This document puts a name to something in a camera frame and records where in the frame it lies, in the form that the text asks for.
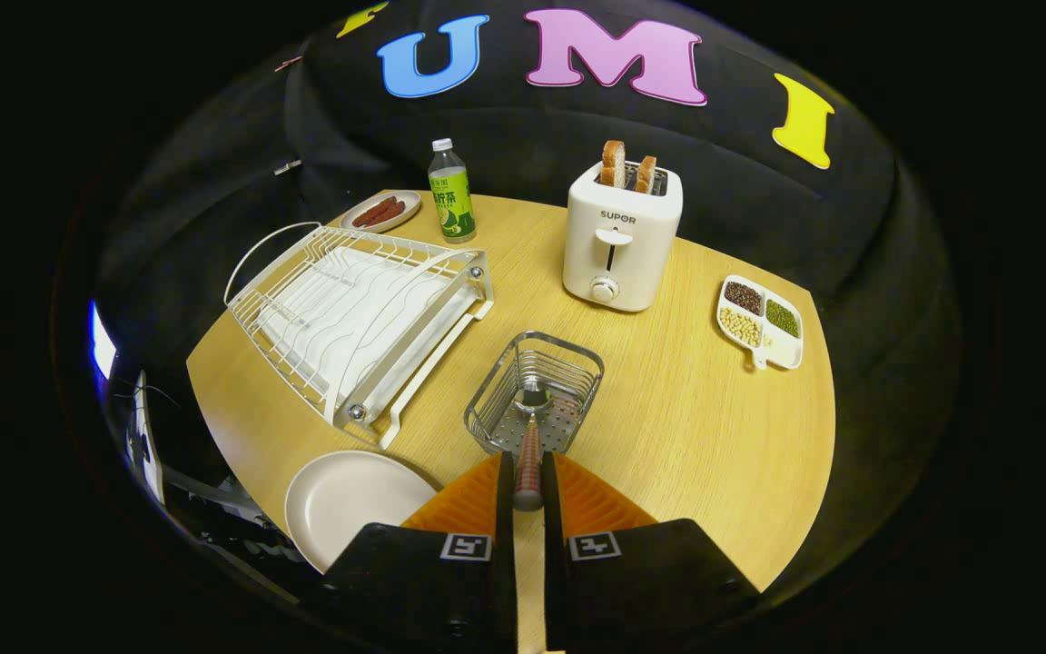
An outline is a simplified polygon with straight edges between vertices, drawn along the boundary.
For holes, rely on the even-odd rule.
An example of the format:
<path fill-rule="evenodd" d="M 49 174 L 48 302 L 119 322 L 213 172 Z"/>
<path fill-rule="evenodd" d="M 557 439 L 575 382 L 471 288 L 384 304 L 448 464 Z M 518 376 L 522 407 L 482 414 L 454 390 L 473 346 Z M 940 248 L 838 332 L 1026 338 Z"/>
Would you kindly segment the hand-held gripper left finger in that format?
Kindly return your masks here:
<path fill-rule="evenodd" d="M 377 653 L 514 653 L 514 479 L 498 452 L 403 524 L 362 527 L 322 576 L 320 621 Z"/>

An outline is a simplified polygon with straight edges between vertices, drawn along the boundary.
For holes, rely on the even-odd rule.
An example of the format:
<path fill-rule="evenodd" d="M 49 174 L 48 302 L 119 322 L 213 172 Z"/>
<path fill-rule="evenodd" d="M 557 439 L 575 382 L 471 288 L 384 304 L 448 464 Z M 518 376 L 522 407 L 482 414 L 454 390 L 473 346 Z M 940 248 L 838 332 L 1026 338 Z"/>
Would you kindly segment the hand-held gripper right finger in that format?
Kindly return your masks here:
<path fill-rule="evenodd" d="M 693 519 L 656 520 L 560 452 L 543 457 L 547 647 L 684 653 L 760 593 Z"/>

